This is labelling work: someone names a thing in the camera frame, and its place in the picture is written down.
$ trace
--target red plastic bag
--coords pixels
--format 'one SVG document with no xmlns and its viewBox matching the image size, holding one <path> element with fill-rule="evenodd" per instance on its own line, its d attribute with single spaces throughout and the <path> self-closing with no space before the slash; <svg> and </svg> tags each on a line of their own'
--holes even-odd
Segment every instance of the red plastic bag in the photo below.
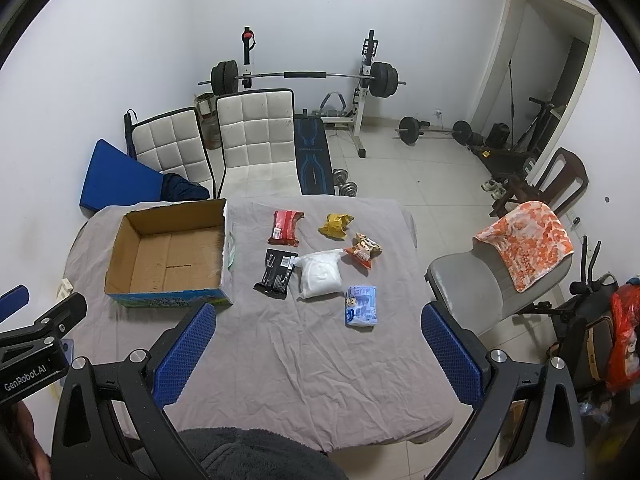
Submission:
<svg viewBox="0 0 640 480">
<path fill-rule="evenodd" d="M 611 298 L 616 341 L 607 365 L 607 388 L 615 393 L 640 378 L 635 328 L 640 324 L 640 286 L 623 285 Z"/>
</svg>

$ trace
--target tiled floor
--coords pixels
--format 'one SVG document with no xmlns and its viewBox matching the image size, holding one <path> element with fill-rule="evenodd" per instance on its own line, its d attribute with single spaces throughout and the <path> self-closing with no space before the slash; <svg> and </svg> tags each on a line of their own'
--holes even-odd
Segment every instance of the tiled floor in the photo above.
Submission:
<svg viewBox="0 0 640 480">
<path fill-rule="evenodd" d="M 345 168 L 358 184 L 358 196 L 393 198 L 408 207 L 418 232 L 418 256 L 426 270 L 443 254 L 468 251 L 472 236 L 492 223 L 492 199 L 480 189 L 488 171 L 466 148 L 451 138 L 419 139 L 405 145 L 392 128 L 365 127 L 360 139 L 367 158 L 358 158 L 347 132 L 327 130 L 332 166 Z M 210 152 L 219 182 L 220 154 Z M 544 298 L 558 304 L 551 293 Z M 484 345 L 502 348 L 518 361 L 540 362 L 554 333 L 542 316 L 505 319 L 481 337 Z M 425 444 L 400 442 L 387 446 L 343 449 L 330 454 L 350 480 L 422 480 L 437 464 L 469 415 L 459 404 L 452 425 Z M 501 457 L 496 445 L 478 478 L 495 471 Z"/>
</svg>

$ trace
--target trash bin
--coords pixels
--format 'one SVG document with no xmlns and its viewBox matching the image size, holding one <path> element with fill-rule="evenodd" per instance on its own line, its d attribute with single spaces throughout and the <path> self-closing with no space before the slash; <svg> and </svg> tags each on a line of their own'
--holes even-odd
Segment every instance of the trash bin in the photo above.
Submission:
<svg viewBox="0 0 640 480">
<path fill-rule="evenodd" d="M 195 107 L 198 111 L 198 120 L 202 130 L 204 146 L 208 150 L 216 150 L 222 146 L 220 137 L 220 125 L 216 114 L 216 97 L 210 92 L 199 95 L 195 99 Z"/>
</svg>

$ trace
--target orange floral towel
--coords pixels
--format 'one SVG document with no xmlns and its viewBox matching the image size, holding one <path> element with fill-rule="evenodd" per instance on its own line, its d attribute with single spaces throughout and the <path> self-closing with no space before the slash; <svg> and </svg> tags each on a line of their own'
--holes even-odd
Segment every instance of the orange floral towel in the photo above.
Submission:
<svg viewBox="0 0 640 480">
<path fill-rule="evenodd" d="M 574 252 L 558 217 L 542 202 L 520 204 L 474 238 L 496 248 L 518 292 Z"/>
</svg>

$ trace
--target black snack package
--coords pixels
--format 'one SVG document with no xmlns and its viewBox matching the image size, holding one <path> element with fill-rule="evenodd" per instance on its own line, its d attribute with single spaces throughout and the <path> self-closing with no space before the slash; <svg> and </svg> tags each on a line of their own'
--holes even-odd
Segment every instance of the black snack package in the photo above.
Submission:
<svg viewBox="0 0 640 480">
<path fill-rule="evenodd" d="M 264 276 L 260 283 L 254 285 L 255 290 L 259 290 L 270 298 L 284 300 L 287 297 L 287 283 L 293 271 L 293 258 L 297 253 L 287 253 L 276 249 L 267 249 L 264 257 Z"/>
</svg>

